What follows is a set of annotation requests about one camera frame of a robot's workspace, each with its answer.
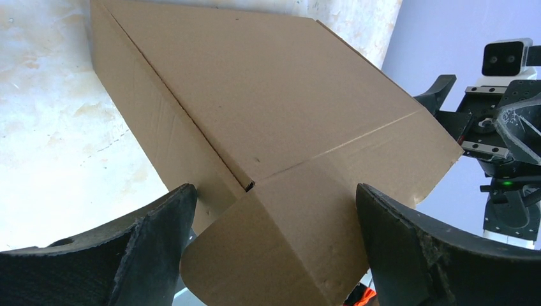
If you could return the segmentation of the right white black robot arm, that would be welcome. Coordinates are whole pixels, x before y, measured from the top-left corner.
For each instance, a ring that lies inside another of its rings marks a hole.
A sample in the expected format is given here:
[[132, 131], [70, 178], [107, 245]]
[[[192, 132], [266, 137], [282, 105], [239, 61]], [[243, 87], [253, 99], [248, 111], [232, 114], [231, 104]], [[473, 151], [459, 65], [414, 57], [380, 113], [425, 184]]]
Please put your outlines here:
[[480, 186], [487, 193], [483, 236], [534, 249], [540, 228], [540, 81], [468, 87], [457, 110], [444, 111], [455, 81], [455, 75], [440, 75], [415, 99], [491, 180]]

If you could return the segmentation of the brown cardboard box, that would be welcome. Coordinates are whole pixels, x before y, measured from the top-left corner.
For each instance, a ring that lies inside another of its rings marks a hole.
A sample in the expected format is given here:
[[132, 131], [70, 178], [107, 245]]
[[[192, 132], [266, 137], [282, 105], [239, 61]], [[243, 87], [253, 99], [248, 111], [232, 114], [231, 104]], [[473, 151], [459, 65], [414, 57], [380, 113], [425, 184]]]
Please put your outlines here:
[[319, 21], [91, 1], [93, 66], [168, 189], [198, 191], [179, 268], [207, 305], [341, 305], [368, 263], [359, 183], [408, 207], [462, 149]]

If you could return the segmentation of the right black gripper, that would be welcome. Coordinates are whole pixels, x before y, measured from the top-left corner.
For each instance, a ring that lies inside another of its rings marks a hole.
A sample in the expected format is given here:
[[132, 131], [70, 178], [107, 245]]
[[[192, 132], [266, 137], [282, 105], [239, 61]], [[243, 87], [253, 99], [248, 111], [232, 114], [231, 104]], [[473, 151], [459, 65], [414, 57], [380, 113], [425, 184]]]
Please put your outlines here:
[[540, 175], [540, 81], [514, 80], [506, 87], [468, 87], [454, 112], [440, 110], [457, 80], [439, 75], [413, 98], [476, 159], [486, 177]]

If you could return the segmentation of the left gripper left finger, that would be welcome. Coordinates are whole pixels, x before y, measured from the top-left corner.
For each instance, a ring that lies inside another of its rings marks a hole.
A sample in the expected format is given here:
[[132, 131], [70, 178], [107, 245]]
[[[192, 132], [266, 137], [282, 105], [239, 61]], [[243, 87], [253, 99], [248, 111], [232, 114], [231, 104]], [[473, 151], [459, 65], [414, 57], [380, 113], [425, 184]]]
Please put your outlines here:
[[47, 247], [1, 253], [2, 305], [171, 305], [197, 191], [191, 184]]

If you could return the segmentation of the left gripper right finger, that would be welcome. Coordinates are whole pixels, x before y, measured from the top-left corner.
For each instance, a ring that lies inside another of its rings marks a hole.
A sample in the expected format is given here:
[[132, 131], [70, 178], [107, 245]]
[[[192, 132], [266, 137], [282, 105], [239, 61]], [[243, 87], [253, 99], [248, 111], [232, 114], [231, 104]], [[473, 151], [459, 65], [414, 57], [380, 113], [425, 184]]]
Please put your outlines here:
[[540, 252], [472, 235], [368, 184], [355, 196], [381, 305], [539, 305]]

